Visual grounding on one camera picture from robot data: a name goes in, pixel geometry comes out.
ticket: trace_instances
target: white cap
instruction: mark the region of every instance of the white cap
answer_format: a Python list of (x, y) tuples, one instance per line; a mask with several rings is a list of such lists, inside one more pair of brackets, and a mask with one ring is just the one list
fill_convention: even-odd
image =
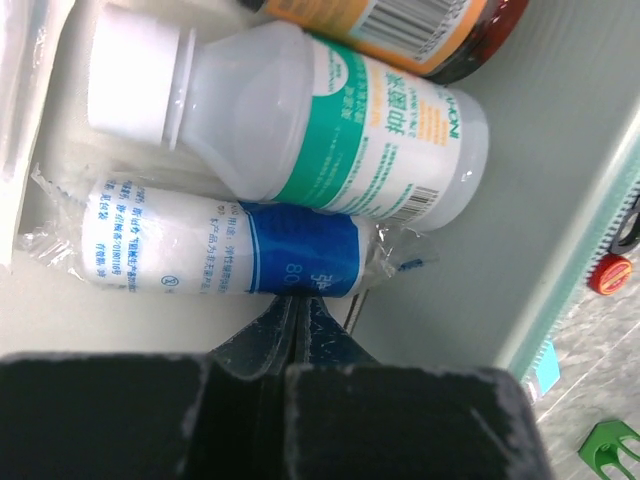
[(107, 4), (89, 68), (89, 124), (159, 145), (171, 94), (180, 29)]

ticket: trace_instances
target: white plastic bottle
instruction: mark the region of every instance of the white plastic bottle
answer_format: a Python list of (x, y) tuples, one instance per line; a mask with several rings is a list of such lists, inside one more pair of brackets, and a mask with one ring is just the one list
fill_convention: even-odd
[(419, 231), (466, 207), (489, 148), (484, 113), (465, 93), (284, 22), (197, 45), (193, 30), (108, 5), (88, 103), (93, 127), (180, 141), (241, 199)]

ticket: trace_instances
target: black object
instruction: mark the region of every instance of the black object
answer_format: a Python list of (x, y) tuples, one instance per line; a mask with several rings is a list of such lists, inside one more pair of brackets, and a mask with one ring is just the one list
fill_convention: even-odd
[(548, 479), (505, 372), (384, 367), (317, 298), (203, 355), (0, 364), (0, 478)]
[(640, 197), (624, 216), (620, 228), (611, 241), (609, 251), (616, 255), (624, 255), (638, 245), (640, 245)]

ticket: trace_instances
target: wrapped bandage roll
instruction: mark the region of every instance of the wrapped bandage roll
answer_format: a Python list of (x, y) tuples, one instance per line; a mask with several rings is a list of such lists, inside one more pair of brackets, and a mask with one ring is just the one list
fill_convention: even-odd
[(82, 223), (87, 280), (170, 293), (355, 293), (375, 226), (290, 205), (220, 202), (99, 181)]

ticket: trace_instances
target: floor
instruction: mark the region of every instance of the floor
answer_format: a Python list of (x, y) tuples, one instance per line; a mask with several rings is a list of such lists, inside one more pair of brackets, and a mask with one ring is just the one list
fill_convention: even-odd
[[(640, 252), (629, 258), (640, 265)], [(640, 273), (612, 297), (585, 288), (554, 346), (561, 379), (535, 406), (539, 426), (558, 480), (595, 479), (577, 455), (591, 429), (621, 419), (640, 432)], [(632, 449), (640, 452), (640, 442)], [(640, 479), (640, 464), (628, 460), (623, 463)]]

